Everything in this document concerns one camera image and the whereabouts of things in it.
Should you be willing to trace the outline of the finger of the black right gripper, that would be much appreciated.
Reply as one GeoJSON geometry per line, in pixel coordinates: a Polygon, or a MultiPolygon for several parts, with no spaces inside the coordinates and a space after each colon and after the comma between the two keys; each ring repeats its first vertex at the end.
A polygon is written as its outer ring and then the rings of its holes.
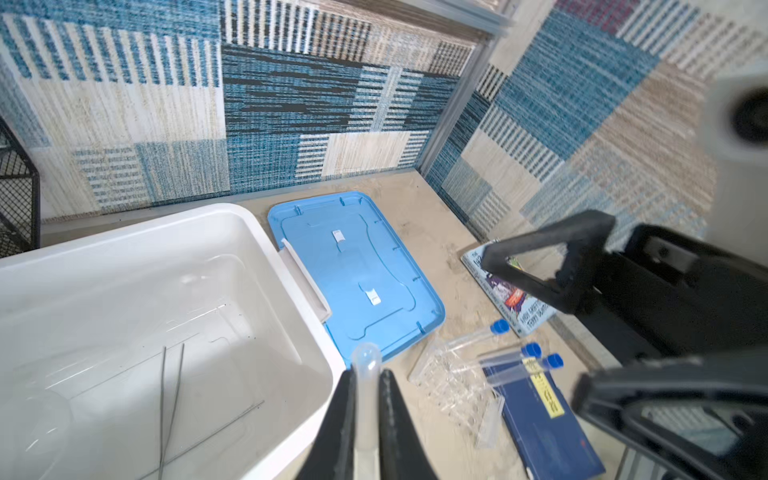
{"type": "Polygon", "coordinates": [[[536,231],[487,244],[481,268],[573,315],[587,296],[616,218],[586,210],[536,231]]]}
{"type": "Polygon", "coordinates": [[[584,374],[571,407],[676,479],[767,476],[764,347],[584,374]]]}

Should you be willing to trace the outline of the blue plastic bin lid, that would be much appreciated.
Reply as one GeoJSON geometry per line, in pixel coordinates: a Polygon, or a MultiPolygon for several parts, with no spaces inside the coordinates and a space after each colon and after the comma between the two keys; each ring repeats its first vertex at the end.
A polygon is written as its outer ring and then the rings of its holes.
{"type": "Polygon", "coordinates": [[[267,219],[275,240],[291,245],[327,300],[325,329],[345,362],[363,343],[388,361],[445,321],[436,290],[368,195],[285,202],[267,219]]]}

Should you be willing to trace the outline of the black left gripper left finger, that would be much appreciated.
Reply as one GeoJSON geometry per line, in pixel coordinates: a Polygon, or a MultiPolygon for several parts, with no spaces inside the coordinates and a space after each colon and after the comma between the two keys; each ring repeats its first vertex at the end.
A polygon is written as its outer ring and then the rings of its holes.
{"type": "Polygon", "coordinates": [[[316,439],[296,479],[352,479],[357,380],[353,369],[340,377],[316,439]]]}

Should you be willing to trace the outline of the thin metal wire spatula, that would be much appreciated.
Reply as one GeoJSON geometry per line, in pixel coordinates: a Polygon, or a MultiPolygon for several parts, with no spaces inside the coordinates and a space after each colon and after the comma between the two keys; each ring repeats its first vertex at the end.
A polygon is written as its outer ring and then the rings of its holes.
{"type": "Polygon", "coordinates": [[[163,472],[164,472],[164,469],[165,469],[166,465],[171,464],[171,463],[175,462],[176,460],[178,460],[179,458],[181,458],[181,457],[185,456],[186,454],[192,452],[193,450],[195,450],[196,448],[198,448],[199,446],[201,446],[202,444],[204,444],[208,440],[212,439],[213,437],[215,437],[219,433],[223,432],[224,430],[228,429],[230,426],[234,425],[236,422],[238,422],[241,419],[243,419],[247,414],[249,414],[253,410],[261,407],[264,403],[265,403],[265,400],[261,400],[261,401],[258,401],[256,403],[252,404],[251,406],[246,408],[244,411],[242,411],[239,415],[234,417],[231,421],[225,423],[224,425],[222,425],[221,427],[219,427],[215,431],[211,432],[206,437],[203,437],[202,439],[198,440],[196,443],[190,445],[185,450],[180,451],[179,453],[171,456],[170,458],[166,458],[164,460],[161,460],[160,464],[159,464],[159,466],[157,468],[155,468],[154,470],[148,472],[147,474],[143,475],[142,477],[139,477],[139,480],[149,479],[153,475],[156,475],[158,479],[162,479],[163,478],[163,472]]]}

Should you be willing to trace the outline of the white plastic storage bin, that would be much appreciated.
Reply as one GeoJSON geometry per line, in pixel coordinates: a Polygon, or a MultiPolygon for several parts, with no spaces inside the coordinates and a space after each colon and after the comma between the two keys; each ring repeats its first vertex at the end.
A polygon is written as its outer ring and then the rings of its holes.
{"type": "Polygon", "coordinates": [[[307,280],[233,204],[3,259],[2,477],[275,477],[345,367],[307,280]]]}

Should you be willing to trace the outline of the blue capped test tube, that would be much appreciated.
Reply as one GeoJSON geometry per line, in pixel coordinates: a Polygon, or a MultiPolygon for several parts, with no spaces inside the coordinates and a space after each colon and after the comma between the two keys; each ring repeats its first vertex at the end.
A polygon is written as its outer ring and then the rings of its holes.
{"type": "Polygon", "coordinates": [[[476,362],[481,368],[490,368],[522,361],[526,358],[537,359],[540,358],[541,355],[541,346],[537,342],[531,342],[522,345],[513,345],[482,354],[476,358],[476,362]]]}
{"type": "Polygon", "coordinates": [[[511,366],[487,377],[488,385],[499,387],[514,383],[531,376],[544,374],[550,370],[560,369],[564,366],[562,357],[553,353],[543,358],[528,357],[520,364],[511,366]]]}
{"type": "Polygon", "coordinates": [[[484,326],[479,330],[465,334],[448,341],[444,345],[446,352],[457,351],[473,344],[490,340],[494,337],[505,335],[511,330],[511,325],[507,320],[499,319],[489,326],[484,326]]]}

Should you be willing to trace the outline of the clear test tube rack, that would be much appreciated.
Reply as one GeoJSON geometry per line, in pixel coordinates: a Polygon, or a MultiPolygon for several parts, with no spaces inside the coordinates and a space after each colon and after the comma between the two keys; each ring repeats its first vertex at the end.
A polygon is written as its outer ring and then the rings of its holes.
{"type": "Polygon", "coordinates": [[[448,348],[442,338],[428,340],[408,375],[427,398],[474,441],[479,449],[496,446],[502,427],[504,397],[478,367],[448,348]]]}

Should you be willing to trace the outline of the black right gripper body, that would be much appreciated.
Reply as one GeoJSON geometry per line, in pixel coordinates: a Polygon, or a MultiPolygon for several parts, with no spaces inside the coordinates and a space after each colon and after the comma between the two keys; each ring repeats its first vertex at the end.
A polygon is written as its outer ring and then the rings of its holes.
{"type": "Polygon", "coordinates": [[[620,363],[767,343],[767,269],[661,226],[602,256],[576,318],[620,363]]]}

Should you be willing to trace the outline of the clear plastic beaker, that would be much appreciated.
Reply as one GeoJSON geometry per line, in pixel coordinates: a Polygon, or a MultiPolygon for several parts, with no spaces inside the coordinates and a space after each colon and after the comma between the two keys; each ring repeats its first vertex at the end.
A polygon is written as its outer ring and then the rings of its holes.
{"type": "Polygon", "coordinates": [[[1,477],[46,479],[71,436],[70,402],[45,389],[17,388],[1,398],[1,477]]]}

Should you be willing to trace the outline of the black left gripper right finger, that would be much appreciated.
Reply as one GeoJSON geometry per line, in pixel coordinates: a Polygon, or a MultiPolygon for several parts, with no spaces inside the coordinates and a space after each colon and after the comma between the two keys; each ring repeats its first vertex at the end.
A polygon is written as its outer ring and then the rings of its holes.
{"type": "Polygon", "coordinates": [[[381,479],[437,479],[411,419],[394,373],[385,369],[378,383],[381,479]]]}

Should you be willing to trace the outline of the clear glass stirring rod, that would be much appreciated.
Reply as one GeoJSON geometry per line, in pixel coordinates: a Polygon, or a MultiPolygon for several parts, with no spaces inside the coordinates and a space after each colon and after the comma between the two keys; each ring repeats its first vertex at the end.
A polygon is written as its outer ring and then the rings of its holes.
{"type": "Polygon", "coordinates": [[[61,367],[45,376],[45,391],[74,398],[126,371],[161,358],[164,347],[180,348],[182,343],[202,337],[211,323],[222,319],[230,302],[220,302],[207,309],[193,311],[189,318],[162,322],[148,334],[98,349],[82,360],[61,367]]]}

